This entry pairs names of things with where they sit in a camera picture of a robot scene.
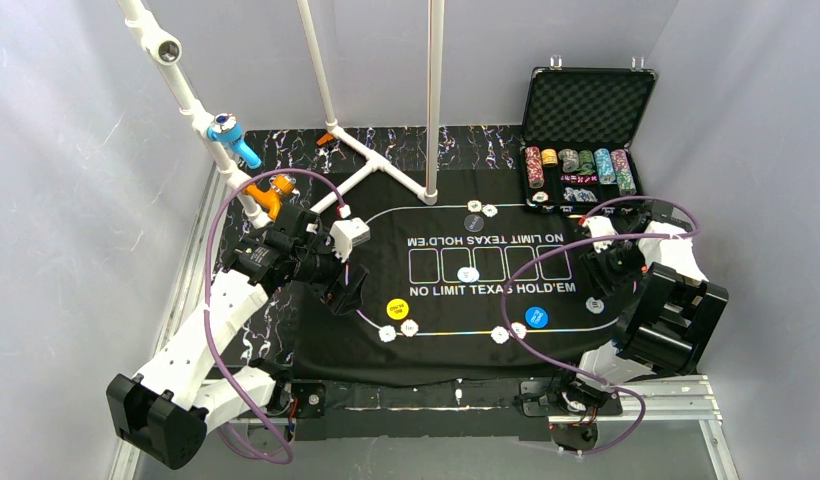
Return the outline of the yellow big blind button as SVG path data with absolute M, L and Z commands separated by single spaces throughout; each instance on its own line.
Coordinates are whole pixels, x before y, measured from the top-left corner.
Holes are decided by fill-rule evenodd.
M 409 303 L 402 298 L 391 299 L 386 304 L 385 313 L 390 320 L 404 320 L 410 313 Z

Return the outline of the blue small blind button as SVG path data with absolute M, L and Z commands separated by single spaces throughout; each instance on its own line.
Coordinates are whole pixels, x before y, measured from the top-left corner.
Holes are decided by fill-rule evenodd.
M 544 308 L 532 306 L 525 311 L 524 321 L 532 329 L 544 329 L 548 326 L 550 317 Z

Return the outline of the light blue chip mat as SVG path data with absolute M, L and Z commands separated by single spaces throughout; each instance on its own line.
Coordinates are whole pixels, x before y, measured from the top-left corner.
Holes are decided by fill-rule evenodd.
M 476 283 L 480 280 L 480 272 L 475 267 L 460 267 L 457 271 L 457 279 L 465 284 Z

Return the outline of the clear dealer button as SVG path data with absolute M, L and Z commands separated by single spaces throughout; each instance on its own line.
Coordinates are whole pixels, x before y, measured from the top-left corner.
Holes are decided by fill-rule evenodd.
M 468 232 L 481 232 L 485 226 L 484 216 L 477 213 L 470 213 L 465 217 L 463 225 Z

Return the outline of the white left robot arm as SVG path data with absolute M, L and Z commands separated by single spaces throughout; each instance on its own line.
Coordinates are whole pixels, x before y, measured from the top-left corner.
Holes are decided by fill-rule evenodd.
M 275 221 L 245 234 L 222 257 L 210 297 L 198 306 L 161 351 L 134 375 L 116 375 L 106 397 L 117 435 L 172 470 L 185 466 L 209 433 L 252 407 L 270 403 L 272 375 L 246 366 L 231 380 L 204 380 L 244 323 L 279 289 L 307 286 L 334 315 L 362 304 L 368 275 L 350 267 L 354 247 L 368 241 L 361 218 L 325 228 L 318 214 L 295 205 Z

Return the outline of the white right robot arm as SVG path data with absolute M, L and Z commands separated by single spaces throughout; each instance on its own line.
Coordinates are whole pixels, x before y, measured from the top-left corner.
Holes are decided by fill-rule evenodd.
M 598 299 L 629 298 L 610 340 L 582 355 L 579 380 L 607 391 L 641 377 L 694 372 L 729 294 L 698 267 L 687 226 L 650 220 L 635 228 L 638 239 L 616 240 L 605 217 L 583 224 L 596 240 L 581 259 Z

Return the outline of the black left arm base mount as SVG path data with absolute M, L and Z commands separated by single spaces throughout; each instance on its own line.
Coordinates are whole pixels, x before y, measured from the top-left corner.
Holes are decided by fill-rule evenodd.
M 286 443 L 295 441 L 300 420 L 320 419 L 325 415 L 324 383 L 297 378 L 289 365 L 266 359 L 252 360 L 247 366 L 273 381 L 264 394 L 253 399 Z

